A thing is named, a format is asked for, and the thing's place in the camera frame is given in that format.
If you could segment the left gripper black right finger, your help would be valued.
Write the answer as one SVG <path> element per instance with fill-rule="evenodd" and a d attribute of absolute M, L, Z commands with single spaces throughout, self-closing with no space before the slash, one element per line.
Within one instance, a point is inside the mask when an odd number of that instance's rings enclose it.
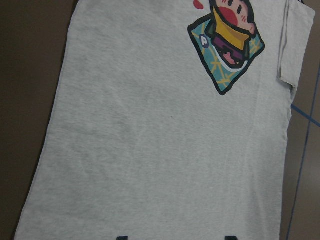
<path fill-rule="evenodd" d="M 238 238 L 235 235 L 226 235 L 224 240 L 238 240 Z"/>

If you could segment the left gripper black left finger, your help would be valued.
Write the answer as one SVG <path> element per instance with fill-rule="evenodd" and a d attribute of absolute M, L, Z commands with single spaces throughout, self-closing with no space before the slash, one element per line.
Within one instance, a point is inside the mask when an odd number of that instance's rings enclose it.
<path fill-rule="evenodd" d="M 128 236 L 118 236 L 118 237 L 116 238 L 116 240 L 128 240 L 128 239 L 129 239 Z"/>

